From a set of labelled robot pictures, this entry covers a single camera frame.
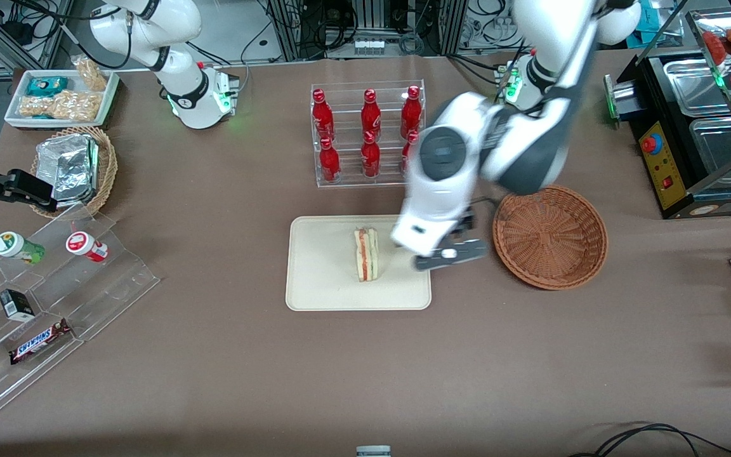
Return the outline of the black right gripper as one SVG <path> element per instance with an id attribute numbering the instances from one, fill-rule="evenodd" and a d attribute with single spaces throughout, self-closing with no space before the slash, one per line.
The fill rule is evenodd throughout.
<path id="1" fill-rule="evenodd" d="M 41 193 L 41 180 L 21 169 L 11 169 L 0 174 L 0 201 L 19 202 L 35 209 L 53 213 L 58 211 L 58 202 L 49 193 Z"/>

